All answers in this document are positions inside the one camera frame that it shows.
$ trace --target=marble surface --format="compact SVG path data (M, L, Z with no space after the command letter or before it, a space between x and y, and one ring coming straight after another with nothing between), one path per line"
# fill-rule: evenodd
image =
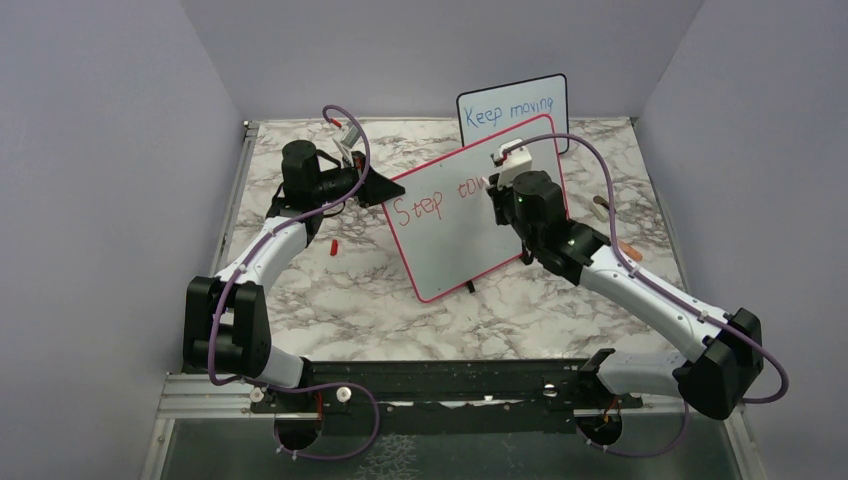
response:
M373 165L392 177L460 147L455 119L372 120L363 126ZM241 199L229 259L259 232L280 181L281 149L307 139L333 152L335 128L318 121L262 124ZM642 265L680 286L665 226L629 120L572 121L615 180L620 237ZM606 195L594 157L572 145L561 158L572 218L609 233L589 210ZM340 243L329 255L330 243ZM665 339L609 300L520 261L432 303L417 300L380 207L349 204L326 219L313 243L267 291L274 345L316 360L456 360L590 356L614 347L671 349Z

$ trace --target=purple cable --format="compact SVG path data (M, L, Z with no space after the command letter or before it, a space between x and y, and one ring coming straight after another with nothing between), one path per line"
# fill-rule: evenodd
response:
M658 457L658 456L663 455L665 453L668 453L668 452L672 451L674 448L676 448L677 445L679 445L680 442L683 440L683 437L686 434L686 429L687 429L688 426L689 426L689 404L686 403L686 402L683 402L683 423L680 425L680 431L677 432L677 436L674 437L674 440L669 442L668 445L664 446L663 448L661 448L659 450L654 450L653 452L644 452L643 453L643 452L628 452L628 451L625 451L625 450L615 450L613 448L609 448L606 445L599 445L599 444L593 442L592 440L589 440L589 437L587 437L586 434L583 433L583 430L580 430L580 427L577 427L577 433L580 434L580 436L583 437L584 440L586 440L587 445L589 445L590 447L596 448L596 449L598 449L598 450L600 450L604 453L610 453L610 454L618 456L618 457L627 457L627 458L651 458L651 457Z
M374 398L374 394L372 394L370 391L368 391L367 388L363 387L362 385L357 385L355 383L348 383L348 382L325 383L323 385L315 385L313 387L305 387L305 388L282 388L282 387L276 387L276 386L273 386L273 385L268 385L268 388L270 388L271 390L276 390L278 392L283 392L283 393L309 393L309 392L315 392L315 391L318 391L318 390L324 390L324 389L327 389L327 388L337 388L337 387L351 387L351 388L355 388L355 389L361 391L362 393L365 394L366 397L368 397L368 400L371 402L371 406L374 407L374 429L371 430L371 436L368 437L368 440L366 440L365 443L363 443L361 446L359 446L359 448L357 448L356 450L345 453L343 455L314 455L314 454L311 454L311 453L299 453L297 450L289 450L288 448L283 446L283 443L280 441L280 437L278 435L277 428L274 427L274 441L277 442L277 446L279 447L279 449L281 451L292 455L294 458L303 457L303 458L308 458L310 460L331 460L331 461L347 460L348 458L355 457L356 455L359 455L360 453L364 452L368 447L371 446L371 444L374 443L374 440L377 439L377 433L379 433L379 431L380 431L380 407L377 404L377 399Z
M327 204L327 205L325 205L321 208L316 208L315 210L311 210L309 212L302 213L302 214L300 214L300 215L298 215L294 218L286 220L285 222L281 223L280 225L277 225L270 233L266 233L265 235L260 237L259 240L256 242L256 244L253 246L253 248L251 248L250 251L247 253L247 255L245 255L244 260L242 260L242 262L241 262L242 265L249 264L250 261L253 260L253 257L255 257L256 254L259 253L260 250L262 250L262 247L265 246L265 244L268 242L268 240L270 240L278 232L292 226L296 222L300 222L302 220L305 220L305 219L307 219L307 218L309 218L313 215L318 215L319 213L323 213L323 212L325 212L325 211L327 211L327 210L329 210L333 207L336 207L337 205L344 203L345 201L347 201L347 199L352 197L356 193L357 190L359 190L359 188L362 186L363 183L365 183L365 176L368 175L368 171L371 168L371 146L368 144L368 137L365 135L365 130L362 128L362 125L359 123L359 121L356 120L356 118L354 118L353 115L350 114L350 112L348 112L347 110L345 110L344 108L342 108L338 105L327 105L327 106L324 107L324 109L321 111L321 114L324 116L324 119L326 121L333 123L333 124L336 124L336 122L333 122L332 119L329 117L329 115L327 115L327 112L330 111L330 110L336 110L339 113L341 113L342 115L344 115L345 117L347 117L347 119L350 121L350 123L352 123L353 126L357 130L359 130L359 134L362 137L362 143L365 145L365 161L364 161L364 164L363 164L363 167L362 167L362 174L359 176L359 180L356 181L356 184L354 184L353 188L351 188L349 192L344 194L338 200L335 200L335 201L333 201L333 202L331 202L331 203L329 203L329 204ZM209 352L208 352L208 355L206 356L206 370L209 372L209 381L212 382L213 385L218 385L218 386L226 385L230 382L233 382L235 380L239 380L239 379L242 378L240 375L233 375L232 377L221 380L217 377L217 374L215 372L215 344L216 344L216 341L218 339L218 329L221 325L221 315L224 314L224 304L226 303L227 296L229 296L230 290L232 290L233 285L235 284L239 275L241 275L241 272L242 271L237 268L233 272L233 274L230 276L230 278L227 280L227 283L224 285L224 289L221 292L221 298L218 300L218 305L215 308L215 314L212 316L212 329L211 329L211 333L209 334ZM259 385L255 382L250 382L250 383L252 385ZM368 441L365 442L365 444L363 444L361 447L354 450L353 452L347 453L345 455L324 457L324 456L320 456L320 455L302 454L301 456L304 457L304 458L311 458L311 459L314 459L314 460L343 460L343 459L346 459L346 458L353 457L353 456L361 453L362 451L364 451L366 448L368 448L374 442L374 439L377 438L377 431L379 430L379 427L380 427L380 409L379 409L379 406L377 404L377 400L374 398L374 395L371 394L371 392L369 392L365 387L363 387L361 385L357 385L355 383L328 383L328 384L315 385L315 386L306 387L306 388L283 388L283 387L278 387L278 386L275 386L275 385L268 385L268 388L270 388L272 390L277 390L279 392L284 392L284 393L307 393L307 392L311 392L311 391L322 390L324 388L332 388L333 386L352 387L352 388L355 388L357 390L364 392L365 395L368 396L368 399L371 400L371 403L374 406L374 414L376 415L376 417L374 419L374 432L372 433L371 438L369 438Z
M777 370L777 373L780 376L780 388L777 390L776 393L774 393L773 395L769 395L768 397L763 397L763 398L743 398L742 402L744 402L744 403L757 403L757 404L772 403L772 402L776 402L777 400L780 400L784 395L786 395L786 392L789 390L789 374L786 373L786 369L783 368L783 365L781 365L780 362L778 362L777 359L772 354L770 354L768 351L766 351L766 349L764 349L762 347L762 345L758 344L757 342L752 340L750 337L748 337L744 333L737 330L736 328L731 327L730 325L728 325L724 322L716 320L715 318L713 318L710 315L702 316L700 310L693 307L692 305L689 305L689 303L686 302L685 300L678 298L677 295L669 292L668 290L663 288L661 285L658 285L656 282L652 281L650 278L644 276L640 271L635 270L635 267L630 264L630 261L628 261L627 257L625 257L623 253L621 253L621 250L618 248L618 236L616 235L616 228L615 228L615 206L614 206L615 199L613 198L613 191L612 191L612 177L610 176L609 168L607 167L607 163L604 161L604 157L601 155L601 152L599 152L594 146L592 146L591 143L589 143L588 141L584 140L581 137L578 137L577 135L572 135L570 133L546 133L544 135L539 135L539 136L536 136L536 137L528 138L527 140L521 141L521 142L519 142L515 145L510 146L507 149L504 149L504 152L503 152L504 157L506 157L506 155L509 154L510 152L512 152L513 150L521 148L525 145L531 144L533 142L538 142L539 140L547 140L547 139L553 139L553 138L565 138L565 139L568 139L568 140L574 140L575 142L577 142L577 143L583 145L584 147L588 148L589 151L592 152L592 154L598 160L598 163L601 164L601 170L603 170L604 178L606 179L606 182L607 182L607 197L609 197L608 202L609 202L609 217L610 217L610 243L612 244L613 253L615 253L616 258L618 258L618 261L621 262L621 264L624 266L624 268L627 269L627 271L630 272L631 275L638 278L640 281L642 281L642 283L644 283L649 288L651 288L655 292L657 292L660 295L662 295L663 297L665 297L671 303L677 305L678 307L682 308L683 310L686 310L687 312L691 313L692 315L697 315L699 318L706 320L707 323L709 323L710 325L713 325L714 327L718 327L718 328L720 328L720 329L722 329L726 332L729 332L731 335L742 340L742 342L744 342L746 345L748 345L749 347L754 349L754 351L756 351L757 353L762 355L763 358L768 360L768 362L771 363L774 366L774 368Z

